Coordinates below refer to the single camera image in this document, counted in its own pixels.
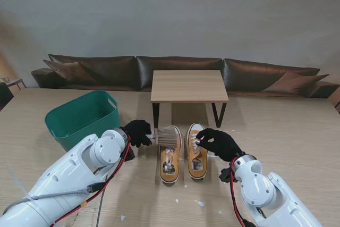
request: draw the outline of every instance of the yellow sneaker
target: yellow sneaker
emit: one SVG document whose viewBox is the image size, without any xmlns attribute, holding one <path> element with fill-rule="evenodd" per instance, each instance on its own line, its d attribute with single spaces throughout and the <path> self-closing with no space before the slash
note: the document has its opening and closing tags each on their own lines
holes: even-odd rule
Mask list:
<svg viewBox="0 0 340 227">
<path fill-rule="evenodd" d="M 196 135 L 204 126 L 200 123 L 194 123 L 190 126 L 186 140 L 188 145 L 188 171 L 194 181 L 201 181 L 207 174 L 208 151 L 196 145 Z"/>
<path fill-rule="evenodd" d="M 160 154 L 160 178 L 166 186 L 172 186 L 179 178 L 179 157 L 182 146 L 182 136 L 180 130 L 176 126 L 174 127 L 177 134 L 177 147 L 159 147 Z"/>
</svg>

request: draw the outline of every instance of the leather sofa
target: leather sofa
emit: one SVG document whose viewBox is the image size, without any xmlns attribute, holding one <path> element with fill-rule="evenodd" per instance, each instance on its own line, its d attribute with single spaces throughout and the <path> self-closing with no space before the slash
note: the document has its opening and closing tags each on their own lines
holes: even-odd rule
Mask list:
<svg viewBox="0 0 340 227">
<path fill-rule="evenodd" d="M 80 63 L 97 81 L 91 84 L 70 84 L 48 68 L 31 72 L 40 88 L 103 89 L 151 91 L 154 70 L 220 70 L 229 95 L 328 98 L 339 85 L 317 82 L 301 90 L 299 95 L 270 93 L 263 90 L 280 79 L 287 71 L 300 75 L 316 75 L 317 68 L 299 68 L 226 58 L 196 57 L 71 57 L 49 55 L 51 61 Z"/>
</svg>

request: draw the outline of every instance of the white debris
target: white debris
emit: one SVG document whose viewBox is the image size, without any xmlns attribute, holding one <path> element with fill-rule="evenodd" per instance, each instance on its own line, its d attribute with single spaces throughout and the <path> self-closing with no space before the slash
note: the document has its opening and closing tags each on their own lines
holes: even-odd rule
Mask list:
<svg viewBox="0 0 340 227">
<path fill-rule="evenodd" d="M 204 205 L 206 204 L 205 202 L 201 202 L 201 201 L 198 201 L 197 203 L 200 204 L 201 207 L 204 207 Z"/>
</svg>

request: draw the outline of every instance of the sofa backrest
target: sofa backrest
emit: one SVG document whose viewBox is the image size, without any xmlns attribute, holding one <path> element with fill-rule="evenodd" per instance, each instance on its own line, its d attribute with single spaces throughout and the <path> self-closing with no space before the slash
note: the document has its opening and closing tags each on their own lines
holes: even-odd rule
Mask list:
<svg viewBox="0 0 340 227">
<path fill-rule="evenodd" d="M 134 56 L 119 57 L 72 57 L 48 55 L 51 61 L 60 63 L 78 62 L 99 85 L 140 89 L 137 60 Z"/>
<path fill-rule="evenodd" d="M 223 60 L 223 80 L 227 91 L 262 91 L 287 71 L 300 75 L 316 75 L 320 69 L 272 65 L 259 62 Z"/>
<path fill-rule="evenodd" d="M 154 70 L 221 70 L 220 58 L 137 56 L 141 90 L 151 90 Z"/>
</svg>

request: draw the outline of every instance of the black chair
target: black chair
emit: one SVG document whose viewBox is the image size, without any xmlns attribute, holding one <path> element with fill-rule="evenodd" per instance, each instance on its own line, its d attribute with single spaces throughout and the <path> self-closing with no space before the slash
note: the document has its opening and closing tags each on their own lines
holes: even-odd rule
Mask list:
<svg viewBox="0 0 340 227">
<path fill-rule="evenodd" d="M 13 98 L 13 94 L 9 87 L 4 83 L 0 83 L 0 111 Z"/>
</svg>

